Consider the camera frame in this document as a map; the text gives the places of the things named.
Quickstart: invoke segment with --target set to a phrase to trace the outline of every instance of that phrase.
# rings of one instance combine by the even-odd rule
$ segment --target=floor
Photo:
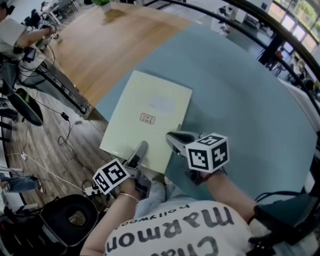
[[[81,6],[77,5],[79,12],[70,10],[68,20],[62,23],[58,31],[61,31],[92,6],[82,4]],[[40,206],[43,206],[56,197],[61,198],[69,194],[82,194],[79,188],[81,188],[83,181],[85,179],[92,179],[93,174],[98,168],[114,158],[114,156],[99,148],[108,125],[107,121],[96,110],[92,112],[90,120],[83,120],[53,97],[36,90],[26,90],[40,103],[59,113],[65,112],[69,116],[71,132],[68,137],[68,144],[74,148],[81,164],[87,167],[83,167],[76,161],[74,153],[68,145],[58,145],[59,136],[66,138],[68,135],[69,123],[62,119],[59,114],[40,105],[43,115],[43,126],[37,127],[27,124],[27,121],[14,123],[12,141],[4,144],[8,166],[10,168],[22,168],[24,175],[33,175],[42,179],[41,182],[45,187],[46,191],[44,195],[35,190],[22,193],[26,203],[38,203]],[[19,154],[22,150],[30,158],[27,157],[26,160],[23,160]],[[44,168],[31,160],[31,158],[53,174],[74,184],[78,188],[48,173]],[[85,182],[83,186],[86,188],[90,187],[91,184],[90,182]],[[105,197],[103,199],[103,204],[106,205]],[[103,210],[104,207],[100,202],[101,197],[96,198],[94,201],[99,210]]]

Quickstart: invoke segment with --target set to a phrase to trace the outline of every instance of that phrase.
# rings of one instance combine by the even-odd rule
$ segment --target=cable
[[[36,102],[38,102],[40,105],[42,105],[42,106],[44,106],[44,107],[46,107],[47,109],[50,109],[51,111],[53,111],[53,112],[56,112],[57,114],[60,114],[61,116],[63,115],[62,113],[60,113],[60,112],[58,112],[58,111],[55,111],[54,109],[52,109],[52,108],[50,108],[50,107],[48,107],[48,106],[46,106],[46,105],[44,105],[44,104],[42,104],[41,102],[39,102],[39,101],[37,101],[36,99],[34,99]]]
[[[22,147],[22,150],[20,151],[20,153],[12,153],[12,154],[6,154],[6,156],[12,156],[12,155],[21,155],[21,152],[23,152],[28,144],[28,140],[27,140],[27,134],[28,134],[28,131],[29,131],[29,126],[28,124],[25,124],[24,121],[22,121],[21,123],[23,123],[25,126],[26,126],[26,131],[25,131],[25,137],[24,137],[24,146]]]
[[[52,174],[53,176],[57,177],[58,179],[69,183],[70,185],[74,186],[75,188],[79,189],[82,191],[82,189],[74,184],[72,184],[71,182],[64,180],[63,178],[60,178],[58,175],[55,175],[54,173],[52,173],[51,171],[49,171],[47,168],[43,167],[40,163],[38,163],[36,160],[34,160],[32,157],[30,157],[29,155],[27,155],[26,153],[24,153],[28,158],[30,158],[32,161],[34,161],[38,166],[40,166],[41,168],[45,169],[48,173]]]
[[[266,199],[270,196],[274,196],[274,195],[281,195],[281,196],[299,196],[302,193],[300,192],[295,192],[295,191],[276,191],[276,192],[265,192],[262,193],[260,195],[258,195],[255,199],[255,201],[258,203],[260,201],[262,201],[263,199]]]
[[[85,179],[82,184],[81,184],[81,189],[82,189],[82,194],[85,196],[85,197],[88,197],[85,190],[84,190],[84,185],[86,182],[89,182],[91,184],[91,187],[94,186],[93,182],[89,179]],[[101,196],[101,194],[93,194],[92,195],[92,198],[98,203],[98,206],[96,206],[96,208],[98,209],[99,212],[103,212],[106,208],[107,208],[107,205],[104,204],[104,199],[103,197]]]
[[[67,143],[67,140],[68,140],[68,138],[69,138],[69,136],[70,136],[70,132],[71,132],[71,124],[70,124],[70,121],[69,120],[67,120],[68,122],[69,122],[69,131],[68,131],[68,134],[67,134],[67,136],[66,136],[66,138],[64,139],[62,136],[59,136],[59,138],[58,138],[58,145],[59,146],[62,146],[63,144],[66,144]],[[62,143],[59,143],[59,140],[60,139],[64,139],[64,141],[62,142]]]
[[[52,62],[52,65],[50,66],[50,68],[48,68],[47,67],[47,65],[45,65],[46,67],[46,69],[47,69],[47,71],[46,72],[43,72],[44,74],[45,73],[48,73],[49,72],[49,69],[51,69],[53,66],[54,66],[54,64],[56,63],[56,55],[55,55],[55,52],[54,52],[54,50],[52,49],[52,47],[51,47],[51,45],[47,42],[47,41],[44,41],[44,43],[47,45],[47,46],[49,46],[49,48],[50,48],[50,50],[51,50],[51,52],[52,52],[52,55],[53,55],[53,62]],[[19,63],[21,62],[21,61],[23,61],[24,59],[22,58],[22,59],[20,59],[19,61],[18,61],[18,68],[19,68]],[[19,70],[21,71],[21,72],[30,72],[30,71],[32,71],[32,72],[34,72],[36,69],[37,69],[37,67],[36,68],[33,68],[33,69],[28,69],[28,68],[26,68],[26,67],[24,67],[24,66],[21,66],[20,65],[20,67],[21,68],[23,68],[23,69],[25,69],[25,71],[23,71],[23,70],[21,70],[20,68],[19,68]]]

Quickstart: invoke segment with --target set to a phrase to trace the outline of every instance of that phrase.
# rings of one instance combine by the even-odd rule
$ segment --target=bracelet
[[[139,203],[139,200],[137,198],[135,198],[133,195],[130,195],[130,194],[127,194],[127,193],[120,193],[119,195],[125,195],[127,197],[130,197],[130,198],[134,199],[136,203]]]
[[[203,182],[208,181],[208,180],[209,180],[213,175],[215,175],[217,172],[222,172],[224,175],[228,176],[225,168],[222,167],[221,169],[219,169],[219,170],[217,170],[217,171],[214,171],[214,172],[212,172],[212,173],[209,173],[207,176],[203,177],[203,178],[202,178],[202,181],[203,181]]]

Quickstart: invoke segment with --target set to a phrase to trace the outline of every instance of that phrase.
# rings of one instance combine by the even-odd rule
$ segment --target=light blue table
[[[245,50],[194,23],[135,70],[193,89],[182,130],[228,136],[226,171],[248,195],[302,189],[317,135],[287,89]],[[98,103],[107,121],[131,73]],[[185,176],[186,166],[172,156],[166,175],[189,195],[210,199],[205,185]]]

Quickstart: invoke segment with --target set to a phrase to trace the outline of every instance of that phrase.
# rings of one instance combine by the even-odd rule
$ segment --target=red stamp logo
[[[155,123],[156,118],[152,115],[146,114],[146,113],[142,113],[140,116],[140,121],[147,123],[149,125],[153,125]]]

